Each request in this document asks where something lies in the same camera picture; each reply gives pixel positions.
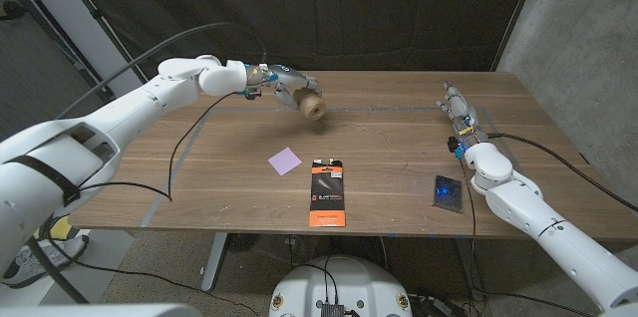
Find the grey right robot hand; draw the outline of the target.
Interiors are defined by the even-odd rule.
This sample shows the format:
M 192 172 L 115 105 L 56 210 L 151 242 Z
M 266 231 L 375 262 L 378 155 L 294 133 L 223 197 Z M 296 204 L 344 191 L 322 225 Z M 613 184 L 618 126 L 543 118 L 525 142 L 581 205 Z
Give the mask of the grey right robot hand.
M 442 102 L 437 102 L 437 106 L 452 121 L 459 146 L 467 150 L 474 145 L 487 143 L 488 137 L 480 128 L 475 107 L 450 81 L 444 81 L 443 86 L 446 94 Z

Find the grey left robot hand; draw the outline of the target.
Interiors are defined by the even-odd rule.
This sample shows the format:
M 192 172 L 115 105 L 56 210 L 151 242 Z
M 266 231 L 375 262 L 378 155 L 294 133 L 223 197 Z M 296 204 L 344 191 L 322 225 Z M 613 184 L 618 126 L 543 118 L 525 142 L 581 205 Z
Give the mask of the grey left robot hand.
M 246 65 L 246 88 L 241 95 L 247 100 L 254 100 L 261 96 L 261 88 L 275 89 L 275 99 L 290 109 L 298 110 L 301 102 L 301 92 L 310 92 L 319 98 L 322 91 L 318 81 L 292 68 L 273 64 Z

